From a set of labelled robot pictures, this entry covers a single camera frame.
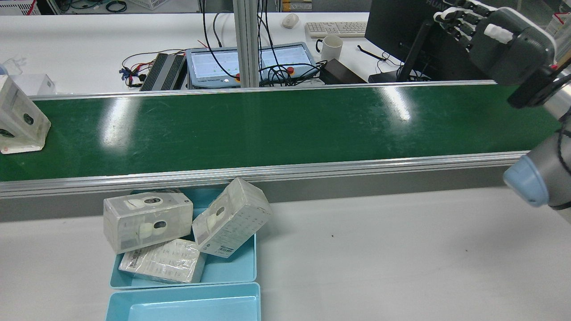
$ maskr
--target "conveyor belt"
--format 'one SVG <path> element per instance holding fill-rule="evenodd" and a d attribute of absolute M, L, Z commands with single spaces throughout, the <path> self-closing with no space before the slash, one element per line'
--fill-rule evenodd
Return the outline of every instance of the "conveyor belt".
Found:
<path fill-rule="evenodd" d="M 497 85 L 377 86 L 36 101 L 42 151 L 0 180 L 81 178 L 530 150 L 557 128 Z"/>

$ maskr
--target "blue plastic tray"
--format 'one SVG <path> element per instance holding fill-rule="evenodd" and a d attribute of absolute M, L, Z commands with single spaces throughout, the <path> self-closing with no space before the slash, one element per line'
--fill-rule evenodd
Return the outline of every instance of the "blue plastic tray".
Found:
<path fill-rule="evenodd" d="M 106 321 L 261 321 L 257 283 L 115 292 Z"/>
<path fill-rule="evenodd" d="M 193 202 L 195 206 L 194 217 L 196 218 L 223 190 L 220 188 L 201 188 L 182 191 Z M 256 279 L 256 235 L 252 236 L 227 259 L 208 255 L 200 283 L 166 284 L 139 279 L 131 273 L 119 270 L 122 259 L 123 254 L 115 257 L 115 264 L 113 264 L 109 281 L 112 288 L 119 290 L 253 282 Z"/>

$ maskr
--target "keyboard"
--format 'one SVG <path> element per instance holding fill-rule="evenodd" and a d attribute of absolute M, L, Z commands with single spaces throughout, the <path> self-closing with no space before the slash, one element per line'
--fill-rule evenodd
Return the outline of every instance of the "keyboard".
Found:
<path fill-rule="evenodd" d="M 336 35 L 340 38 L 362 38 L 367 29 L 366 21 L 357 22 L 307 22 L 305 30 L 311 38 Z"/>

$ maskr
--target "white mug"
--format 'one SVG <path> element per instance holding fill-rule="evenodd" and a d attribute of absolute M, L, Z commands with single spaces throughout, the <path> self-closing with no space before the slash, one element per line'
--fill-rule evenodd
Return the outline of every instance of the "white mug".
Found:
<path fill-rule="evenodd" d="M 317 44 L 320 42 L 323 42 L 323 48 L 321 48 L 321 50 L 317 47 Z M 341 47 L 343 47 L 343 40 L 336 35 L 328 35 L 327 37 L 318 39 L 317 42 L 315 42 L 315 50 L 317 50 L 318 53 L 321 53 L 321 60 L 339 60 L 339 56 L 341 56 Z"/>

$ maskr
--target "white table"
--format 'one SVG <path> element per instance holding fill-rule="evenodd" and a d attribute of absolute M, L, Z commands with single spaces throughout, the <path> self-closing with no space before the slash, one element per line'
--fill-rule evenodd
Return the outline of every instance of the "white table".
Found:
<path fill-rule="evenodd" d="M 304 30 L 308 21 L 366 21 L 368 13 L 299 13 L 300 22 L 291 30 L 281 27 L 287 13 L 268 15 L 276 44 L 304 41 L 311 53 L 315 39 Z M 212 33 L 213 14 L 207 15 L 208 40 L 216 46 Z M 222 14 L 216 29 L 224 46 L 236 46 L 234 17 Z M 59 93 L 121 93 L 129 90 L 120 78 L 121 61 L 127 56 L 164 49 L 202 47 L 201 14 L 110 14 L 60 16 L 9 16 L 0 19 L 0 63 L 14 59 L 25 74 L 47 74 Z M 382 51 L 365 38 L 345 39 L 340 61 L 367 80 L 376 74 L 377 59 L 358 51 L 357 45 L 380 55 Z M 156 54 L 128 61 L 153 60 Z M 395 69 L 379 64 L 383 71 Z"/>
<path fill-rule="evenodd" d="M 507 188 L 274 203 L 264 321 L 568 320 L 571 225 Z M 103 320 L 102 218 L 0 223 L 0 320 Z"/>

